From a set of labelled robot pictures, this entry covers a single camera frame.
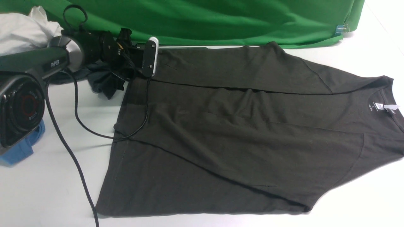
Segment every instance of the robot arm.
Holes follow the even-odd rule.
[[[44,80],[72,72],[101,59],[114,74],[128,64],[145,77],[156,72],[159,41],[151,37],[144,49],[133,46],[131,31],[121,29],[117,40],[110,32],[76,32],[53,38],[47,48],[0,57],[0,155],[39,125],[45,108]]]

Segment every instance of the crumpled fabric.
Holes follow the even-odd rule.
[[[48,21],[42,6],[35,6],[28,16],[20,13],[0,14],[0,56],[47,47],[62,27]]]
[[[117,90],[124,90],[125,81],[115,76],[107,63],[98,61],[72,73],[77,80],[88,80],[93,92],[103,93],[111,99]],[[72,83],[72,78],[65,72],[58,72],[50,78],[52,84]]]

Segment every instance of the white cloth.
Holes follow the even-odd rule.
[[[42,6],[34,6],[28,16],[0,14],[0,56],[44,48],[61,31],[59,23],[48,21]]]

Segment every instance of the white table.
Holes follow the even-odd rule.
[[[288,53],[363,77],[395,78],[394,97],[404,105],[404,56],[368,5],[359,28],[337,45]],[[113,99],[79,83],[79,115],[91,129],[113,135],[124,92]],[[74,118],[72,84],[50,87],[50,101],[61,131],[86,177],[94,203],[107,171],[111,141],[94,136]],[[34,154],[13,168],[0,166],[0,226],[93,227],[94,220],[73,161],[44,116],[46,132]],[[309,214],[172,215],[141,218],[100,218],[102,227],[268,227],[268,226],[404,226],[404,162],[368,173],[324,195]]]

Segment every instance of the binder clip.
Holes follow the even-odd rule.
[[[350,31],[351,31],[351,29],[349,28],[348,24],[337,25],[337,27],[335,29],[335,36],[340,36],[340,35],[342,35],[342,33],[347,33]]]

